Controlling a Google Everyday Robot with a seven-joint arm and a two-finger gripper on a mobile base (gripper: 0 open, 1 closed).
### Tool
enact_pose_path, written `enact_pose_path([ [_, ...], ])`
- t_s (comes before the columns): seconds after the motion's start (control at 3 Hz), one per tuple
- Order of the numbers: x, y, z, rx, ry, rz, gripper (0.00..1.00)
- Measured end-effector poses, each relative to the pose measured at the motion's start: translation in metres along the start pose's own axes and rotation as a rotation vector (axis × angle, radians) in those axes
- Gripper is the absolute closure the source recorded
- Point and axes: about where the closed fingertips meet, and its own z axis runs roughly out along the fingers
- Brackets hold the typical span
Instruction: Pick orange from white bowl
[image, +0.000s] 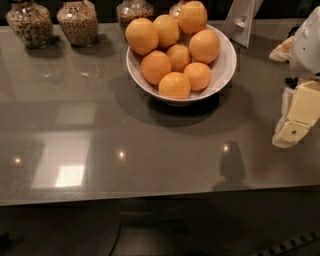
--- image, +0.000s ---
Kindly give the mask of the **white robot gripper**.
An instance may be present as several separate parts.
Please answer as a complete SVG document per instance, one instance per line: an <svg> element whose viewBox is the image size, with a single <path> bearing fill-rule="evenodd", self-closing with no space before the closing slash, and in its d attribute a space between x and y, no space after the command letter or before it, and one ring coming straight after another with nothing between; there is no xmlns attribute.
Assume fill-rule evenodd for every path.
<svg viewBox="0 0 320 256"><path fill-rule="evenodd" d="M316 7L291 36L274 48L269 58L288 61L299 77L320 78L320 6ZM282 95L281 118L272 144L289 148L298 144L320 119L320 83L306 80Z"/></svg>

